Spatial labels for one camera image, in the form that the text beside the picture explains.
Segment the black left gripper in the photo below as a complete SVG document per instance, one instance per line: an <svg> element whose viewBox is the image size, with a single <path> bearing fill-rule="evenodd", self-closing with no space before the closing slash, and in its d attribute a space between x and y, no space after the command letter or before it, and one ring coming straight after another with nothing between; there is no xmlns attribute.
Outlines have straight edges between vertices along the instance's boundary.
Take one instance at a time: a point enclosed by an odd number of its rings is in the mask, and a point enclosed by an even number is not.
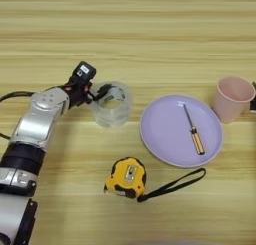
<svg viewBox="0 0 256 245"><path fill-rule="evenodd" d="M78 76L71 76L64 85L63 90L69 97L69 108L81 104L91 104L93 101L99 101L112 88L111 84L104 84L97 93L92 91L91 80L84 80Z"/></svg>

